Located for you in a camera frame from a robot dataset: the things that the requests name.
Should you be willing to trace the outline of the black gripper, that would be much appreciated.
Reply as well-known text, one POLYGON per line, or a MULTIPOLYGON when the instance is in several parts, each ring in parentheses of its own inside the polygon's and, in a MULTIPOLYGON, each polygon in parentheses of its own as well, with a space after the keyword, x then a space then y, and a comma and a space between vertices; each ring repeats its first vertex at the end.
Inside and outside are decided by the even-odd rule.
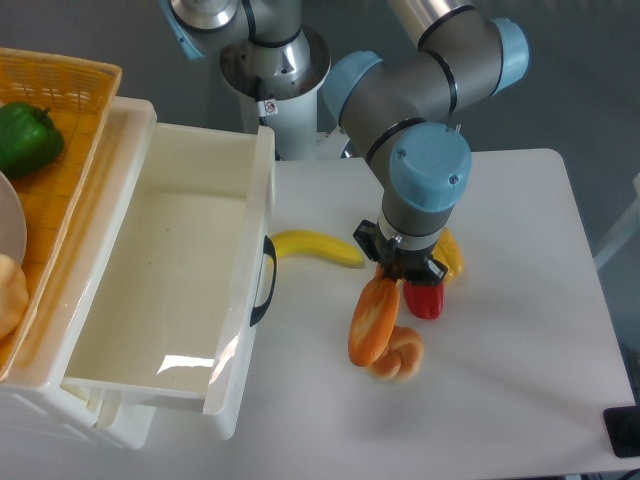
POLYGON ((438 286, 448 272, 433 256, 440 233, 413 238, 362 220, 353 237, 365 256, 382 268, 384 277, 418 286, 438 286))

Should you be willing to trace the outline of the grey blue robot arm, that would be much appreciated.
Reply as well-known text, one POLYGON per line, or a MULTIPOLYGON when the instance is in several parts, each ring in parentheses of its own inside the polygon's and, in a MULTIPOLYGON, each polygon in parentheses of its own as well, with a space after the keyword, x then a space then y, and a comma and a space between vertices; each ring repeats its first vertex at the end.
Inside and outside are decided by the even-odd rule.
POLYGON ((471 167, 465 139, 444 118, 518 82, 529 64, 524 32, 487 20, 468 1, 391 5, 416 53, 390 66, 370 51, 332 61, 298 1, 164 1, 160 8, 185 56, 215 56, 238 96, 244 127, 272 129, 283 160, 316 154, 324 103, 383 189, 375 222, 355 239, 386 277, 436 286, 433 257, 471 167))

